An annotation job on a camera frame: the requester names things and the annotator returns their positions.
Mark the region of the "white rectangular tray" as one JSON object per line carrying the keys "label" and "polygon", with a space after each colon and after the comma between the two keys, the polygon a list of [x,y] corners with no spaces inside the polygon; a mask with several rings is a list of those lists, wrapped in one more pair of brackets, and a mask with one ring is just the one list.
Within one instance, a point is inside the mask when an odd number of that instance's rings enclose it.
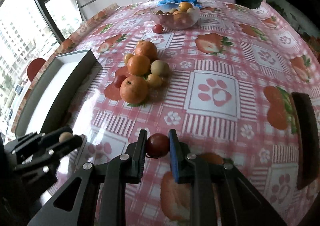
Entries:
{"label": "white rectangular tray", "polygon": [[56,56],[31,90],[15,135],[49,133],[62,127],[71,100],[95,66],[98,62],[91,50]]}

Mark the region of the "small tan longan fruit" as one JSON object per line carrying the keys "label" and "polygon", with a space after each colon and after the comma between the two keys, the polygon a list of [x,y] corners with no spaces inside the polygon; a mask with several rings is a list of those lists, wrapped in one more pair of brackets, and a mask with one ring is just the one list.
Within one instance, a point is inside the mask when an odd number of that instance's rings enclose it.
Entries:
{"label": "small tan longan fruit", "polygon": [[64,141],[71,139],[73,137],[73,134],[70,132],[63,132],[59,136],[59,142],[63,143]]}

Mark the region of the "small yellow kumquat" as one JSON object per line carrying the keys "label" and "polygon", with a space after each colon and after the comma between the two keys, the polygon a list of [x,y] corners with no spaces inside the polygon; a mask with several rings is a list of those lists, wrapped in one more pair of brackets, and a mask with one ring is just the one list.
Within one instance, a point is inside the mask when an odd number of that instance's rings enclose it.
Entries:
{"label": "small yellow kumquat", "polygon": [[146,79],[146,82],[148,86],[151,88],[159,88],[162,85],[163,80],[161,79],[160,76],[156,74],[149,74]]}

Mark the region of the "red plastic chair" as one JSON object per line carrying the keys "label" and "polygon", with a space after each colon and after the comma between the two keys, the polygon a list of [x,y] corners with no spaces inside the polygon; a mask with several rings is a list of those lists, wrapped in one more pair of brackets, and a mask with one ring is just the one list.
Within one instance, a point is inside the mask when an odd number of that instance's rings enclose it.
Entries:
{"label": "red plastic chair", "polygon": [[27,77],[30,82],[33,82],[33,79],[45,63],[46,60],[43,58],[36,58],[29,63],[27,67]]}

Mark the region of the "pink strawberry pattern tablecloth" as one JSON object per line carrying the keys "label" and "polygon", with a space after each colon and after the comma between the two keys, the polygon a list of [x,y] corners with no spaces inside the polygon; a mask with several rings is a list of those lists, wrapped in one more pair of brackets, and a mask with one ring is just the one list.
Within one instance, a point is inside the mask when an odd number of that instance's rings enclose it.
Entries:
{"label": "pink strawberry pattern tablecloth", "polygon": [[[65,180],[26,225],[319,225],[319,176],[297,189],[298,135],[291,93],[312,102],[319,136],[319,62],[303,39],[266,3],[251,10],[224,0],[200,0],[189,29],[163,27],[156,1],[111,5],[84,22],[56,56],[91,50],[93,67],[76,91],[63,126],[82,145],[60,159]],[[162,5],[171,9],[171,4]],[[168,76],[148,86],[139,104],[113,84],[132,74],[124,63],[140,40],[157,48]],[[170,150],[146,154],[139,184],[125,183],[126,149],[175,129],[190,153],[189,183],[176,183]]]}

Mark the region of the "orange tangerine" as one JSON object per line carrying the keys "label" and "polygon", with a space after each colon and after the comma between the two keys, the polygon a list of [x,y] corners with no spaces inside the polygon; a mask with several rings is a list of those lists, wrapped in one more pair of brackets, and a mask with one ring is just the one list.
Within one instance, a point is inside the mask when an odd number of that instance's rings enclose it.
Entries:
{"label": "orange tangerine", "polygon": [[120,97],[127,103],[139,104],[148,95],[148,84],[144,78],[136,75],[127,77],[120,86]]}
{"label": "orange tangerine", "polygon": [[143,76],[150,69],[150,60],[144,55],[132,56],[127,62],[127,69],[132,75]]}
{"label": "orange tangerine", "polygon": [[157,48],[150,42],[145,40],[140,40],[135,48],[135,55],[144,55],[149,58],[150,61],[155,61],[157,57]]}

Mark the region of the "dark red cherry tomato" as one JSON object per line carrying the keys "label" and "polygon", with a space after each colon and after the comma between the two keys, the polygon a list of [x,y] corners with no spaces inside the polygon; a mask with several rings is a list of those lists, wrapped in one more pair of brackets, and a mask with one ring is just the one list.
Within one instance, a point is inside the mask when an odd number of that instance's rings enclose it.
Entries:
{"label": "dark red cherry tomato", "polygon": [[161,158],[168,154],[170,150],[169,138],[161,133],[151,135],[146,142],[146,154],[150,158]]}

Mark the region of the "small yellow fruit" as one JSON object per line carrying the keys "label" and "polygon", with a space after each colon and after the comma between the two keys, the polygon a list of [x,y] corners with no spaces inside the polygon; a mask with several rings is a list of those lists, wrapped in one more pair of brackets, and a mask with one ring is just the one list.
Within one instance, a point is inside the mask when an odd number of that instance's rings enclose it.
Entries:
{"label": "small yellow fruit", "polygon": [[134,56],[134,54],[126,54],[125,57],[124,57],[124,63],[125,65],[128,64],[128,61],[130,58],[132,58]]}

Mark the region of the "orange fruit in bowl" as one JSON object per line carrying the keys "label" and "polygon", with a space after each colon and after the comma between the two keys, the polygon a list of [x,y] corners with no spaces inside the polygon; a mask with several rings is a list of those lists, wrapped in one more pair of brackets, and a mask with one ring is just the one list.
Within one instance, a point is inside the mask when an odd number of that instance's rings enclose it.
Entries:
{"label": "orange fruit in bowl", "polygon": [[189,2],[180,2],[178,8],[181,12],[187,12],[188,9],[192,9],[193,5]]}

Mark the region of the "greenish brown kiwi fruit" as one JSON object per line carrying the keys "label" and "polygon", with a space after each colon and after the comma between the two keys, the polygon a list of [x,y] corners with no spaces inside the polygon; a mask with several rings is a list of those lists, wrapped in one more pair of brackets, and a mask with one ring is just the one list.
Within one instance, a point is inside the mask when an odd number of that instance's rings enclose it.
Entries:
{"label": "greenish brown kiwi fruit", "polygon": [[151,73],[156,74],[159,76],[168,76],[170,73],[170,68],[167,62],[164,62],[162,60],[155,60],[151,64],[150,67]]}

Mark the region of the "clear glass fruit bowl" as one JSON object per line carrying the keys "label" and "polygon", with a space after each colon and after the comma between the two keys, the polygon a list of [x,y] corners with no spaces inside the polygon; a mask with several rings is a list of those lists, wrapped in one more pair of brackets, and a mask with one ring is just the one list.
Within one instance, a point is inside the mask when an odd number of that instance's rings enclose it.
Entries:
{"label": "clear glass fruit bowl", "polygon": [[150,10],[151,16],[156,24],[160,24],[167,29],[184,30],[193,27],[200,18],[200,10],[195,7],[189,12],[173,14],[163,6],[158,6]]}

